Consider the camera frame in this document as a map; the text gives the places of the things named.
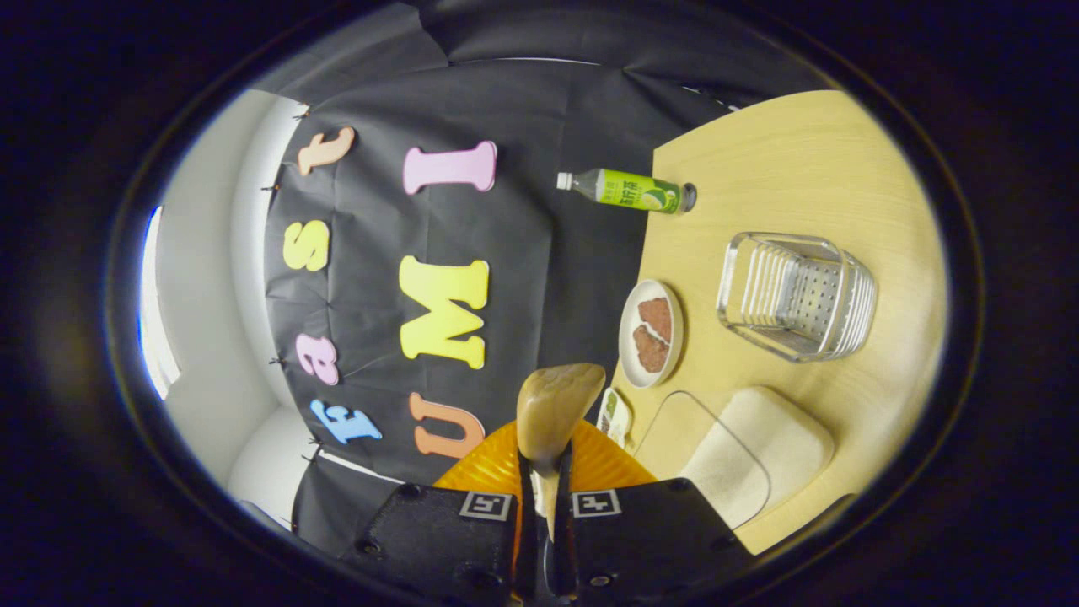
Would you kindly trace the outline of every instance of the wooden table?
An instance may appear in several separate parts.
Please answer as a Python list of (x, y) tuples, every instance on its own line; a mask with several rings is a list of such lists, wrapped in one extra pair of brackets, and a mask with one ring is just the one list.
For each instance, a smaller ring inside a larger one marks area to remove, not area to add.
[[(634, 411), (630, 439), (640, 444), (674, 391), (719, 415), (726, 395), (766, 386), (801, 405), (835, 441), (831, 464), (807, 488), (737, 530), (750, 551), (761, 552), (843, 495), (863, 491), (918, 422), (948, 301), (937, 225), (900, 150), (837, 91), (773, 99), (706, 124), (658, 148), (653, 173), (695, 183), (698, 199), (686, 215), (648, 218), (640, 278), (673, 289), (685, 345), (674, 373), (648, 389), (633, 388), (619, 365), (612, 385)], [(862, 261), (877, 284), (862, 350), (794, 364), (725, 330), (715, 312), (723, 254), (742, 231), (824, 236)]]

